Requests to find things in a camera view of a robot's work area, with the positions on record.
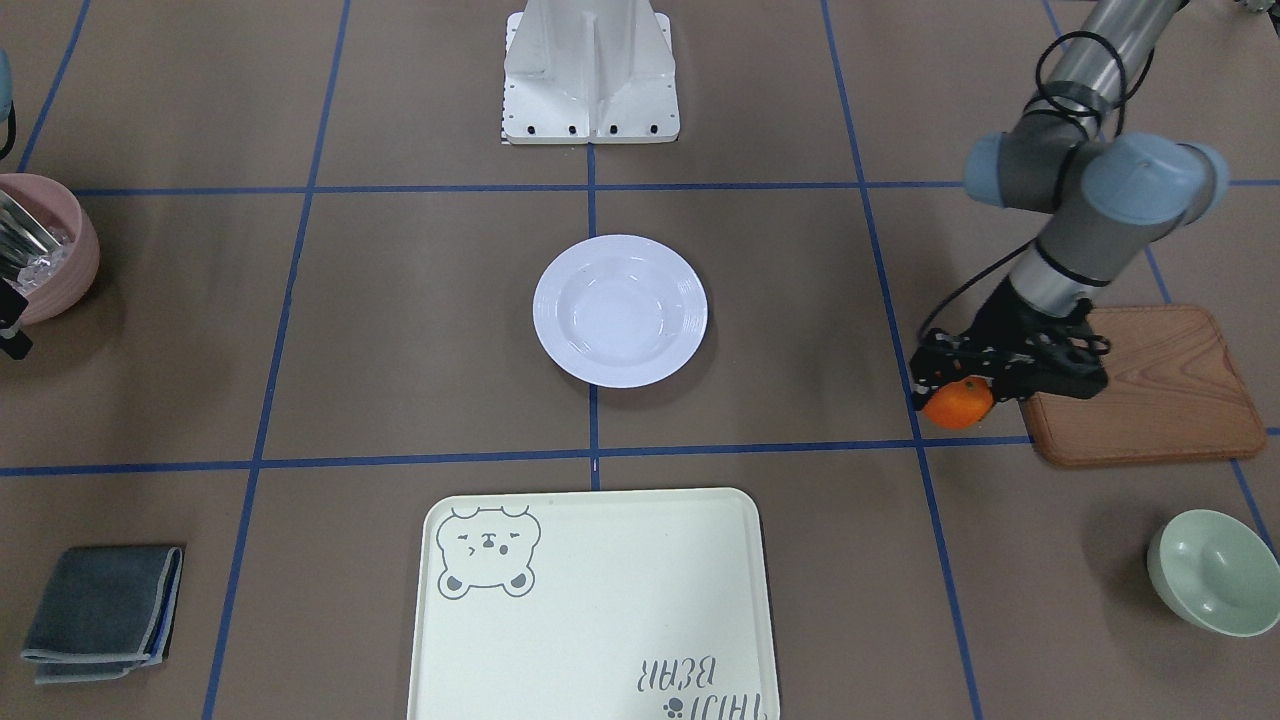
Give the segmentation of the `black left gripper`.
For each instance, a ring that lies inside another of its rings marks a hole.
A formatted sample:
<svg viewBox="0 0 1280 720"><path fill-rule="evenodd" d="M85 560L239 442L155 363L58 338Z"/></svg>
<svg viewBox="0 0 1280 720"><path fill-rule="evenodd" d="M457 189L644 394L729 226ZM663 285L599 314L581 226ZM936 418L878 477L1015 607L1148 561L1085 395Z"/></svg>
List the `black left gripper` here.
<svg viewBox="0 0 1280 720"><path fill-rule="evenodd" d="M1089 299L1066 316L1050 316L1002 281L975 314L966 334L924 331L908 368L914 393L933 393L970 375L986 375L998 402L1034 395L1088 400L1108 386L1102 357L1107 338L1093 332Z"/></svg>

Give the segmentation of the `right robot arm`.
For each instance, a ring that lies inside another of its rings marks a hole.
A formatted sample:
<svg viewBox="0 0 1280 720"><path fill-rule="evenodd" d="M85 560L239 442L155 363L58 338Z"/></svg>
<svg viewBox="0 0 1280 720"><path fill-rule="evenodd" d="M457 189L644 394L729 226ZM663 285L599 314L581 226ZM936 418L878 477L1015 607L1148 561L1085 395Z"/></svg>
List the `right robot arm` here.
<svg viewBox="0 0 1280 720"><path fill-rule="evenodd" d="M17 109L14 105L14 85L12 63L8 53L0 51L0 101L3 122L3 145L0 158L8 158L17 142Z"/></svg>

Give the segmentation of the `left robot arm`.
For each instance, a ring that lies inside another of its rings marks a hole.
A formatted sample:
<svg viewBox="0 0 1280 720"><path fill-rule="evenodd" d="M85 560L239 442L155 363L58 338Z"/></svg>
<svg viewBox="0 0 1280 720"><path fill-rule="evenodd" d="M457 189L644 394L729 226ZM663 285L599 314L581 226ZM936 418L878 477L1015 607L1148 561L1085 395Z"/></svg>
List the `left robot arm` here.
<svg viewBox="0 0 1280 720"><path fill-rule="evenodd" d="M1094 300L1151 243L1212 211L1230 184L1215 149L1125 129L1126 106L1180 10L1179 1L1097 3L1059 38L1055 68L1036 70L1018 123L973 146L972 199L1048 219L1004 259L1009 273L965 331L922 323L909 363L915 410L969 377L986 380L996 402L1093 398L1107 386L1111 343L1091 328Z"/></svg>

